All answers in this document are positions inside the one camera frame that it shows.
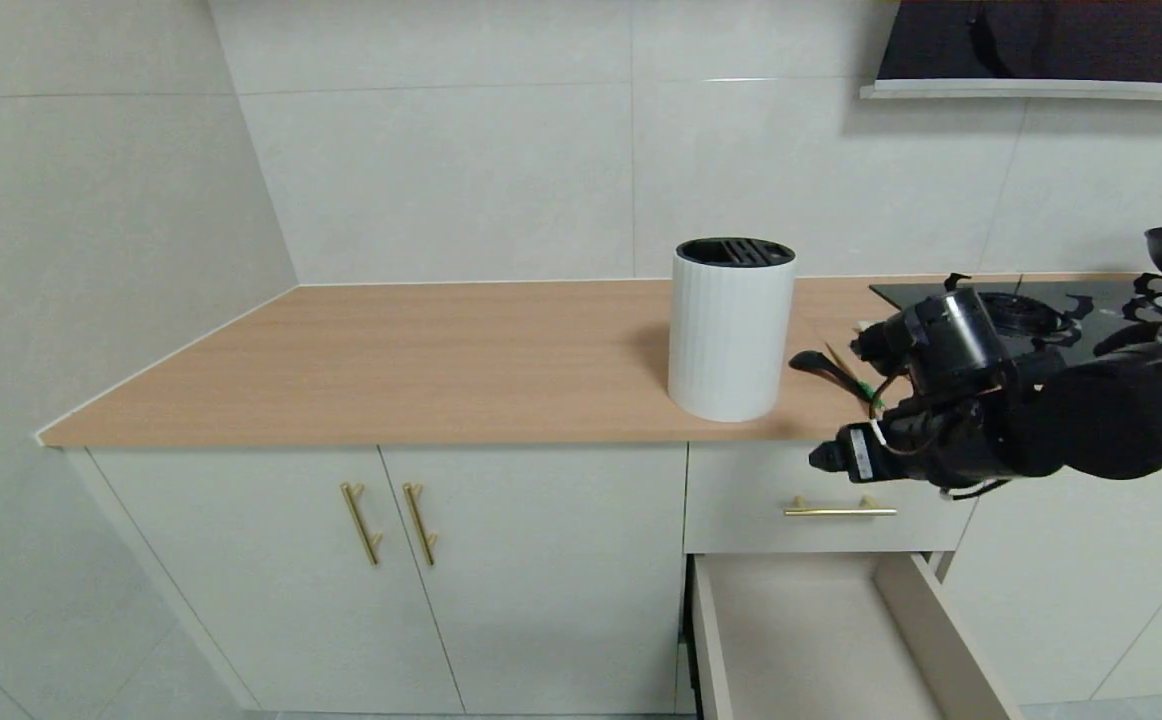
wooden countertop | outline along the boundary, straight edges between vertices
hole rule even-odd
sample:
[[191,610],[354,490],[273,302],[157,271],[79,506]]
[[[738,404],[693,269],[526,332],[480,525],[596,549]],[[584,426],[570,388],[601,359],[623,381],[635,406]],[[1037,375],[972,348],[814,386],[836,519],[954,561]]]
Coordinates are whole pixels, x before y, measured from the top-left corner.
[[[787,350],[892,312],[881,278],[801,278]],[[889,278],[889,281],[930,278]],[[49,446],[830,438],[865,410],[805,373],[749,423],[665,391],[668,281],[299,287],[43,430]],[[868,366],[854,370],[869,377]]]

black stovetop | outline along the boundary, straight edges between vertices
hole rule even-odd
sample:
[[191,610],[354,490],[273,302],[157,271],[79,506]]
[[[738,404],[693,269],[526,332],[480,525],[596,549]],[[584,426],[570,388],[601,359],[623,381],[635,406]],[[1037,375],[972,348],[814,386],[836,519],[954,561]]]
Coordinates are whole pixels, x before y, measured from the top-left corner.
[[[962,279],[959,287],[973,287],[982,296],[1012,355],[1049,345],[1061,352],[1066,363],[1084,363],[1116,346],[1152,343],[1162,329],[1159,275],[1143,274],[1135,282],[974,283]],[[941,283],[881,283],[871,285],[870,290],[901,309],[941,295],[947,288]]]

range hood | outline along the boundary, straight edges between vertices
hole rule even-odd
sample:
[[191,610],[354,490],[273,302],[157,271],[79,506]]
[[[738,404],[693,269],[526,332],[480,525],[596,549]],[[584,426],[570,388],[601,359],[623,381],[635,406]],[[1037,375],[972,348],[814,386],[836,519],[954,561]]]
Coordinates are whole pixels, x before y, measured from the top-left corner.
[[1162,100],[1162,0],[904,1],[861,96]]

drawer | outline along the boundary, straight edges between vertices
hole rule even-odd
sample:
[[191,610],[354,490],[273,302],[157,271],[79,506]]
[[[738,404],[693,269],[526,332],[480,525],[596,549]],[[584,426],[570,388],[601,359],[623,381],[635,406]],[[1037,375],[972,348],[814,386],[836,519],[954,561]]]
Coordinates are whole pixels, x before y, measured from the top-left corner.
[[1021,720],[923,559],[694,557],[706,720]]
[[[691,442],[687,460],[686,550],[953,550],[973,502],[942,501],[918,480],[852,484],[808,463],[815,442]],[[854,509],[868,495],[891,516],[787,516],[809,507]]]

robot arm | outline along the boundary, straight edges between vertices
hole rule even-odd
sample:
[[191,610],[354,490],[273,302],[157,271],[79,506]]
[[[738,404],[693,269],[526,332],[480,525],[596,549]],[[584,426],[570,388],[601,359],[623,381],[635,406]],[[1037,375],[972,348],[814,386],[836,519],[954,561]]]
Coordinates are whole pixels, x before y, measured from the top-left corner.
[[1045,346],[1011,357],[977,293],[960,288],[871,325],[852,351],[914,388],[811,454],[854,483],[923,478],[948,491],[1062,466],[1103,478],[1162,468],[1162,343],[1075,366]]

